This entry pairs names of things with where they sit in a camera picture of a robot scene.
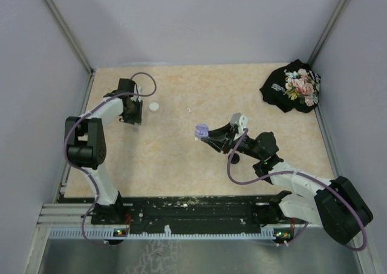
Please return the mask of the purple earbud case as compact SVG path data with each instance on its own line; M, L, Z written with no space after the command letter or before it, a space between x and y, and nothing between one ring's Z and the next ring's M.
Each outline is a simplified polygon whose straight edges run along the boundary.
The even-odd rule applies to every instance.
M206 124L198 124L195 127L194 135L198 139L208 138L209 127Z

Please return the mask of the black earbud case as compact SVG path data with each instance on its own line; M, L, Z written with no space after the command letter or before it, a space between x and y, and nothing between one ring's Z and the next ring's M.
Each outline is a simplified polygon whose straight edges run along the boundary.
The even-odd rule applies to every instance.
M239 155L238 154L233 154L233 155L230 155L230 163L232 164L232 165L235 165L235 164L237 164L239 161L240 161L240 157L239 157Z

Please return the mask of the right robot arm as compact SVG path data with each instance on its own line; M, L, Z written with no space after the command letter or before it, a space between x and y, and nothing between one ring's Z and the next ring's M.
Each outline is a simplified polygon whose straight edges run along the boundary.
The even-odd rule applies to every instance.
M374 216L349 179L339 176L332 180L315 177L292 167L278 156L279 148L273 132L262 132L252 139L248 128L229 123L211 130L205 124L195 127L196 139L228 156L233 163L239 152L258 160L253 165L257 178L282 191L270 208L277 223L296 218L322 227L337 243L347 245L358 233L363 236L363 250L368 242L365 227Z

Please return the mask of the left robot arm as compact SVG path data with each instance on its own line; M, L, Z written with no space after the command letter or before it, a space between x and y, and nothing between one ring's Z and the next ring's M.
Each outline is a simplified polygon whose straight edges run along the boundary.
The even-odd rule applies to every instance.
M119 191L108 174L105 159L107 146L104 127L113 120L139 125L142 121L141 88L132 79L120 79L118 88L103 97L90 112L65 121L66 157L80 171L94 194L96 205L106 206L104 216L117 224L126 216L126 209L117 204Z

